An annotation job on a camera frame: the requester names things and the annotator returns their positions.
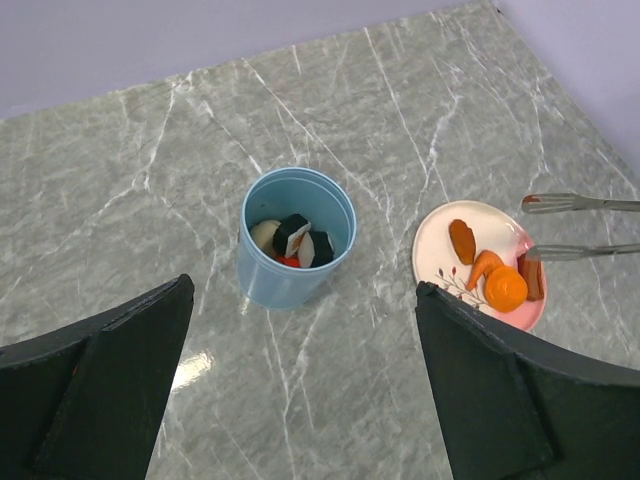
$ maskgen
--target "plate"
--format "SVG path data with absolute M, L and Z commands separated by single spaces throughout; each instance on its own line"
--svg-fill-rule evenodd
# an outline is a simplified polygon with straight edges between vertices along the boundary
M 509 313 L 495 311 L 484 298 L 484 278 L 473 291 L 465 289 L 471 265 L 460 263 L 449 237 L 449 224 L 456 218 L 463 220 L 473 230 L 477 253 L 493 250 L 505 265 L 517 268 L 518 257 L 533 246 L 527 232 L 497 208 L 471 200 L 447 203 L 431 212 L 418 227 L 413 242 L 413 273 L 416 282 L 436 283 L 488 315 L 521 330 L 531 330 L 540 319 L 547 299 L 544 268 L 542 285 L 545 298 L 536 302 L 525 301 Z

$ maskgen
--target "blue container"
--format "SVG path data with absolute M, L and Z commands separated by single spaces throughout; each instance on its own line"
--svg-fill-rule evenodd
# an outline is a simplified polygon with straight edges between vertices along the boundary
M 293 268 L 269 258 L 251 239 L 251 228 L 263 220 L 299 213 L 313 230 L 329 234 L 333 262 L 317 268 Z M 356 214 L 344 190 L 326 175 L 308 168 L 267 173 L 247 192 L 242 204 L 238 243 L 238 281 L 255 303 L 271 310 L 301 306 L 347 257 L 356 238 Z

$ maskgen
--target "marble surface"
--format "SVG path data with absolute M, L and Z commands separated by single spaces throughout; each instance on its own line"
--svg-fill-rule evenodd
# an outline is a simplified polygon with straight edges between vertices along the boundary
M 0 344 L 196 284 L 154 480 L 451 478 L 413 314 L 421 219 L 464 198 L 538 242 L 638 240 L 632 214 L 518 212 L 638 182 L 484 2 L 11 119 L 0 158 Z M 360 232 L 315 299 L 269 313 L 236 283 L 238 216 L 286 165 L 339 181 Z M 549 265 L 534 334 L 640 368 L 639 267 Z

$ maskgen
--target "wall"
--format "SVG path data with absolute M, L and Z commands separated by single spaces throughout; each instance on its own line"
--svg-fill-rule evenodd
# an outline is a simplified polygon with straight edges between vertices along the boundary
M 640 174 L 640 1 L 494 3 Z
M 463 0 L 0 0 L 0 118 Z

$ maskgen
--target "tongs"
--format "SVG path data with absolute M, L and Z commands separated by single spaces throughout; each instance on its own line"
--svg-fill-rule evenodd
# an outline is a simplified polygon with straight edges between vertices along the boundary
M 640 212 L 640 202 L 583 197 L 575 193 L 541 193 L 522 199 L 522 211 L 530 214 L 575 212 L 580 210 L 617 210 Z M 535 260 L 581 260 L 589 257 L 640 253 L 640 244 L 588 247 L 581 245 L 536 245 L 527 251 Z

